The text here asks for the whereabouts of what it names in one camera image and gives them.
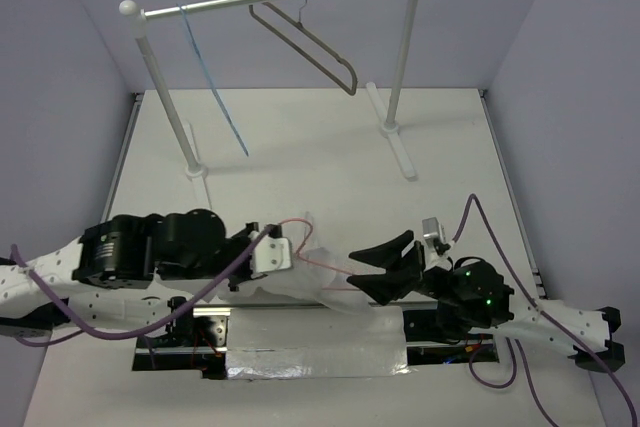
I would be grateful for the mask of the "white t shirt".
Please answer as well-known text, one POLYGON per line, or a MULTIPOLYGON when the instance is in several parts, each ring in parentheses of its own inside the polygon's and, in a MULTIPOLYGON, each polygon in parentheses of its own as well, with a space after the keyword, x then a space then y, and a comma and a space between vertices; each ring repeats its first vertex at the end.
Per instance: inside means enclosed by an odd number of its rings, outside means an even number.
POLYGON ((320 245, 310 212, 280 222, 292 244, 292 267, 241 283, 235 291, 228 280, 203 300, 207 303, 242 303, 264 295, 321 304, 349 315, 369 315, 372 300, 347 282, 353 270, 345 257, 320 245))

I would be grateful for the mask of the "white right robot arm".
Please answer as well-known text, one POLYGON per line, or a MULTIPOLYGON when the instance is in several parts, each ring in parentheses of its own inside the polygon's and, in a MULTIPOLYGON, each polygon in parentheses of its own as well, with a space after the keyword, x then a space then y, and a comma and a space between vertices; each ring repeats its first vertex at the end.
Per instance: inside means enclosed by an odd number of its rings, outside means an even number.
POLYGON ((453 344, 489 335, 543 345, 592 372, 617 371, 626 361, 613 335, 618 309, 576 309, 560 301, 535 299, 510 286, 488 261, 477 256, 452 260, 450 244, 435 231, 415 238, 407 230, 375 247, 353 251, 350 259, 378 268, 348 277, 350 285, 381 306, 411 293, 436 302, 431 310, 405 314, 408 341, 453 344))

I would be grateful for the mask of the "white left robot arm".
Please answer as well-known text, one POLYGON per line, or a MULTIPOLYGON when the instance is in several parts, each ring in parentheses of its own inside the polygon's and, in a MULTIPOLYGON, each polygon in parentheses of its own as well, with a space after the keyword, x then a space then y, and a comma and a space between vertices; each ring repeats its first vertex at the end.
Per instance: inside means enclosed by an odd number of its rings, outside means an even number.
POLYGON ((1 333, 33 346, 74 324, 104 340, 160 330, 173 345, 196 332, 189 315, 221 283, 230 289, 293 266, 276 225, 248 223, 228 235, 206 209, 166 216, 118 215, 54 252, 1 261, 1 333))

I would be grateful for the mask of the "pink wire hanger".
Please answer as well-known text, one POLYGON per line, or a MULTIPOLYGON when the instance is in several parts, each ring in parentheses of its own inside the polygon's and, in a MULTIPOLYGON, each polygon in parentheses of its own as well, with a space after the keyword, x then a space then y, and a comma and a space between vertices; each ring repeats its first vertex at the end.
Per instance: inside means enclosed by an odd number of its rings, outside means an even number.
POLYGON ((344 257, 324 247, 314 226, 313 217, 284 219, 278 223, 291 241, 293 267, 269 276, 269 287, 295 298, 365 297, 347 282, 354 269, 344 257))

